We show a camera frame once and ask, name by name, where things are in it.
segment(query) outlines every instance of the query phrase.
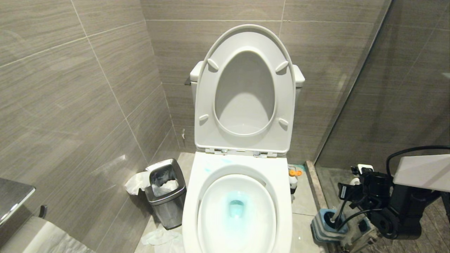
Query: white toilet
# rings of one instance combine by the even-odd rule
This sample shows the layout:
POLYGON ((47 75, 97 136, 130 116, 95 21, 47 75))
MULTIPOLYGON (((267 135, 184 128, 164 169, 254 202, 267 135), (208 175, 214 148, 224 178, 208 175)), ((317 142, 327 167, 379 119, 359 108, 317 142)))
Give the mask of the white toilet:
POLYGON ((304 80, 258 25, 225 32, 191 72, 198 151, 183 210, 186 253, 290 251, 285 154, 304 80))

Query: toilet bowl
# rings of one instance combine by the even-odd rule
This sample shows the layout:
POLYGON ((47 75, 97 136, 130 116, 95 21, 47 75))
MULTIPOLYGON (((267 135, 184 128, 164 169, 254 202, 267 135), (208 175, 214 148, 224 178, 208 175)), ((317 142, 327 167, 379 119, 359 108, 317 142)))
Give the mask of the toilet bowl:
POLYGON ((304 77, 270 30, 225 32, 191 72, 195 153, 183 210, 186 253, 288 253, 289 150, 304 77))

